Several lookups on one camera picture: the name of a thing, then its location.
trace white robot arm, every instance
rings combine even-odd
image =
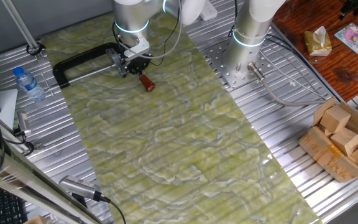
[[[180,23],[192,24],[201,14],[205,0],[182,0]],[[177,17],[180,0],[114,0],[116,26],[122,43],[130,46],[124,52],[128,60],[150,49],[147,41],[149,19],[163,11]]]

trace clamp handle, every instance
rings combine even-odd
[[[149,80],[149,78],[147,78],[147,76],[140,75],[139,80],[140,80],[140,82],[142,82],[142,84],[143,84],[144,88],[146,89],[147,93],[150,93],[151,91],[154,90],[155,83],[152,82],[151,80]]]

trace green marble mat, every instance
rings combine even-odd
[[[112,23],[103,16],[44,37],[50,63],[114,42]],[[174,25],[167,15],[150,21],[154,55]],[[146,74],[152,93],[113,69],[63,90],[102,190],[128,223],[320,223],[186,34]]]

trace brown wooden surface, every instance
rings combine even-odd
[[[278,10],[273,22],[339,95],[349,101],[358,95],[358,54],[334,34],[351,22],[358,26],[358,16],[351,13],[340,21],[342,6],[339,0],[290,0]],[[327,57],[309,56],[303,33],[314,32],[321,26],[329,34],[333,51]]]

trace gray wall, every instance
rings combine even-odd
[[[12,0],[37,39],[62,27],[112,11],[112,0]],[[0,53],[27,45],[0,0]]]

